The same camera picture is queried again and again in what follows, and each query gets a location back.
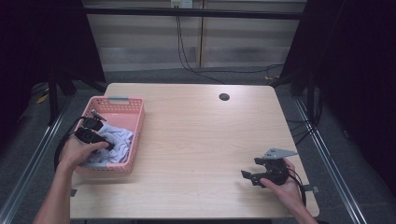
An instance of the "wooden table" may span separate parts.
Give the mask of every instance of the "wooden table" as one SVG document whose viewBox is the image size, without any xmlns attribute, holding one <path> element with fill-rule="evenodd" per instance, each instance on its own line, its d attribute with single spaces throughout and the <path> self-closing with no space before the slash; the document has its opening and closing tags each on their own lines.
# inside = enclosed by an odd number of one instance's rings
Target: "wooden table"
<svg viewBox="0 0 396 224">
<path fill-rule="evenodd" d="M 227 93 L 228 101 L 219 95 Z M 73 175 L 71 218 L 277 218 L 289 212 L 241 170 L 270 147 L 296 151 L 273 88 L 114 83 L 106 96 L 145 100 L 129 175 Z M 299 156 L 289 157 L 308 184 Z M 307 208 L 318 215 L 312 192 Z"/>
</svg>

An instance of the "white cloth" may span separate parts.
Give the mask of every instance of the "white cloth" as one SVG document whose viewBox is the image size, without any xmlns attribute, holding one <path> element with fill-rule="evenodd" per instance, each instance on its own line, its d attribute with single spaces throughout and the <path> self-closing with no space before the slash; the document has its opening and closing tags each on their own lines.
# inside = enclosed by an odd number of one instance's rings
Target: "white cloth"
<svg viewBox="0 0 396 224">
<path fill-rule="evenodd" d="M 134 132 L 104 123 L 98 134 L 114 144 L 114 147 L 111 150 L 101 148 L 91 153 L 87 163 L 121 163 L 127 160 Z"/>
</svg>

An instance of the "laundry basket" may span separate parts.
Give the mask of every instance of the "laundry basket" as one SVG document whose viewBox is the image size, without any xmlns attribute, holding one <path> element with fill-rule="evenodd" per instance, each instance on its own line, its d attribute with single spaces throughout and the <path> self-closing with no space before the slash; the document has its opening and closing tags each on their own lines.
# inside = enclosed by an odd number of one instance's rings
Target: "laundry basket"
<svg viewBox="0 0 396 224">
<path fill-rule="evenodd" d="M 123 128 L 134 132 L 127 160 L 121 163 L 87 163 L 79 165 L 76 172 L 79 174 L 117 172 L 131 173 L 134 165 L 134 157 L 139 143 L 139 136 L 145 114 L 143 99 L 131 97 L 105 97 L 93 96 L 88 102 L 82 116 L 93 118 L 92 110 L 99 113 L 107 123 L 113 127 Z"/>
</svg>

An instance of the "hand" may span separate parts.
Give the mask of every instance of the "hand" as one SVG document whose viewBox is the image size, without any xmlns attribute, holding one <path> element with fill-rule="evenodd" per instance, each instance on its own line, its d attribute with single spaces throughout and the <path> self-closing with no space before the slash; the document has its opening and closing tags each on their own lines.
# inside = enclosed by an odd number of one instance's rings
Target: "hand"
<svg viewBox="0 0 396 224">
<path fill-rule="evenodd" d="M 286 163 L 286 166 L 291 169 L 292 171 L 289 171 L 289 174 L 292 176 L 295 176 L 295 173 L 293 172 L 295 170 L 294 165 L 287 159 L 283 159 Z M 262 184 L 264 184 L 265 187 L 268 189 L 271 189 L 274 194 L 277 196 L 277 198 L 289 209 L 293 209 L 299 206 L 304 206 L 303 200 L 301 199 L 300 195 L 300 190 L 292 178 L 288 178 L 285 182 L 285 184 L 279 186 L 274 184 L 271 180 L 262 178 L 260 180 Z"/>
<path fill-rule="evenodd" d="M 104 147 L 108 147 L 107 142 L 86 144 L 79 141 L 75 135 L 71 134 L 64 144 L 59 164 L 64 166 L 68 171 L 73 172 L 80 163 L 88 158 L 91 152 Z"/>
</svg>

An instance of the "person's left hand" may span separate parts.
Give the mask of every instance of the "person's left hand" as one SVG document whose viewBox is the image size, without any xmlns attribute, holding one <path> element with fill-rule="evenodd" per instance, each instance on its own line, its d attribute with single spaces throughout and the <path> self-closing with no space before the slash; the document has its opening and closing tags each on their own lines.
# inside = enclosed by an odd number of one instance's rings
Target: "person's left hand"
<svg viewBox="0 0 396 224">
<path fill-rule="evenodd" d="M 64 144 L 60 157 L 60 164 L 65 165 L 69 171 L 74 171 L 76 167 L 84 162 L 91 152 L 99 148 L 108 147 L 107 142 L 86 144 L 79 141 L 75 135 L 71 134 Z"/>
</svg>

